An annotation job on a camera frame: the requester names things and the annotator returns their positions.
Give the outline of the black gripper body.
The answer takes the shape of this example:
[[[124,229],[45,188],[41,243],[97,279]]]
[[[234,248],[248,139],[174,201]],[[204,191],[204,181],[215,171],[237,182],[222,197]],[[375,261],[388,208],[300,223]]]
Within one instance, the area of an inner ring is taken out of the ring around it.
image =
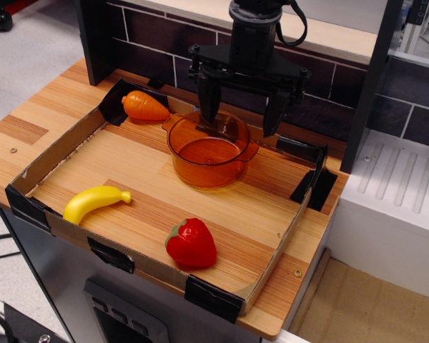
[[[219,80],[221,89],[259,94],[269,98],[278,93],[289,96],[289,105],[302,101],[305,82],[311,73],[281,56],[275,39],[290,47],[307,36],[307,19],[299,39],[287,41],[278,18],[235,18],[231,42],[227,45],[199,45],[189,48],[192,65],[189,77],[197,85],[201,72]]]

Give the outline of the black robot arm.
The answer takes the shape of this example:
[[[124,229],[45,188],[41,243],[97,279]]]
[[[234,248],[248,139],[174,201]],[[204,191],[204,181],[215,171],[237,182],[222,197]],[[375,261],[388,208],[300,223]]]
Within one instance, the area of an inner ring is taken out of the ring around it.
[[[295,41],[284,39],[280,25],[284,6],[290,6],[302,23],[307,21],[296,1],[231,1],[230,44],[194,44],[189,48],[189,77],[197,86],[205,121],[214,121],[224,87],[267,97],[262,125],[265,136],[275,134],[287,109],[303,100],[310,71],[275,49],[277,40],[295,47],[307,36],[303,33]]]

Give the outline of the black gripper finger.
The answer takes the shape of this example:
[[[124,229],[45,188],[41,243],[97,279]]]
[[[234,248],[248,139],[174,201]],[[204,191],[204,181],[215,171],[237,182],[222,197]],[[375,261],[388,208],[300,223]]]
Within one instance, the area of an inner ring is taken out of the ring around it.
[[[219,80],[201,72],[197,79],[197,93],[202,117],[206,122],[212,123],[221,102]]]
[[[263,120],[264,137],[272,136],[277,131],[282,117],[287,111],[289,96],[286,93],[278,93],[268,98],[266,112]]]

